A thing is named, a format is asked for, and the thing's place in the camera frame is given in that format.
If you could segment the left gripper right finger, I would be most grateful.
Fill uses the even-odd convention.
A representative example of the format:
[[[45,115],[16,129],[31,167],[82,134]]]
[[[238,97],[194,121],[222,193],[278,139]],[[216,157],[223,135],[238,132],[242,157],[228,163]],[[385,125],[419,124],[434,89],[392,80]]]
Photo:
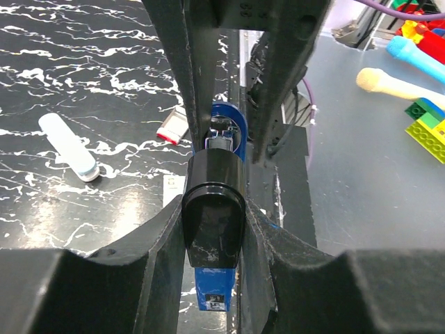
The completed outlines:
[[[243,277],[254,333],[443,333],[444,252],[331,256],[246,208]]]

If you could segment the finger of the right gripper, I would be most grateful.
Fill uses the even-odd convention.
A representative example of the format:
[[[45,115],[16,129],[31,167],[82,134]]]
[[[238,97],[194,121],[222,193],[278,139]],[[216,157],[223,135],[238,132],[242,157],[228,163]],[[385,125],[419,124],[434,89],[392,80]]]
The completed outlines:
[[[329,1],[218,2],[219,27],[265,31],[269,35],[259,87],[253,163],[264,158],[274,114],[285,95],[298,83],[329,9]]]
[[[146,0],[184,101],[193,148],[204,148],[211,119],[219,28],[210,1]]]

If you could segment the light blue stapler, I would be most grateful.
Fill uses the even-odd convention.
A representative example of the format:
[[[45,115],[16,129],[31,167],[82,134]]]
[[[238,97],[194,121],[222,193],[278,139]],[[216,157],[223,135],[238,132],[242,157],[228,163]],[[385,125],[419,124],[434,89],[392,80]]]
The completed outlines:
[[[98,178],[99,166],[95,158],[57,113],[41,116],[38,124],[47,140],[80,180],[91,182]]]

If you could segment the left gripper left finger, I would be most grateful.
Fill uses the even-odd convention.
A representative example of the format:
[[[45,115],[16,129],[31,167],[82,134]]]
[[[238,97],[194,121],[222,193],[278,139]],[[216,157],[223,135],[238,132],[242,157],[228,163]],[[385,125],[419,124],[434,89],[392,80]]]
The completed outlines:
[[[2,333],[175,333],[185,245],[181,199],[82,257],[1,251]]]

